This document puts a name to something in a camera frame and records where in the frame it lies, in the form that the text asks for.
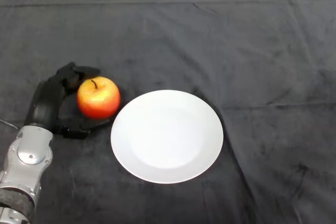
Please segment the robotic hand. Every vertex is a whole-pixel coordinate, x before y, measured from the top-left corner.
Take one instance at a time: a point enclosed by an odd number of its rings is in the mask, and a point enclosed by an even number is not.
[[[25,124],[9,147],[4,170],[0,172],[0,224],[32,222],[41,191],[40,178],[53,158],[49,146],[53,134],[83,139],[110,122],[58,119],[63,99],[85,79],[99,73],[99,69],[78,67],[71,62],[38,85]]]

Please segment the plate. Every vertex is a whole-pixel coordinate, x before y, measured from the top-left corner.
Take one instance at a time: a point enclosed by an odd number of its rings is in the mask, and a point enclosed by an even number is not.
[[[129,102],[111,130],[120,164],[141,179],[179,183],[206,171],[223,144],[223,127],[215,111],[200,98],[176,90],[159,90]]]

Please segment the dark gray fabric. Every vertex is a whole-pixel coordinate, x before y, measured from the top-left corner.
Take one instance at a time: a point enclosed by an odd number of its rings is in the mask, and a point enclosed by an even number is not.
[[[110,129],[56,137],[36,223],[335,223],[335,2],[0,0],[1,118],[21,124],[37,83],[75,61],[124,104],[183,90],[227,127],[215,164],[176,185],[124,170]],[[0,129],[3,159],[16,132]]]

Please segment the wire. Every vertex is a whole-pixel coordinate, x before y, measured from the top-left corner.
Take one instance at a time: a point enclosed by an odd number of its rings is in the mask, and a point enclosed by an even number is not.
[[[11,124],[11,123],[8,123],[8,122],[6,122],[6,121],[4,121],[4,120],[2,120],[2,119],[0,119],[0,122],[2,122],[2,123],[4,123],[4,124],[6,124],[6,125],[8,125],[8,126],[10,126],[10,127],[13,127],[14,129],[16,129],[16,130],[20,130],[20,127],[18,127],[18,126],[15,126],[15,125],[13,125],[13,124]]]

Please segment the apple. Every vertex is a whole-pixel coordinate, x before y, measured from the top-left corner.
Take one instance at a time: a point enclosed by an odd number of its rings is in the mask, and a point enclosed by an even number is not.
[[[93,119],[105,119],[115,114],[120,100],[117,85],[101,76],[84,81],[77,92],[80,111]]]

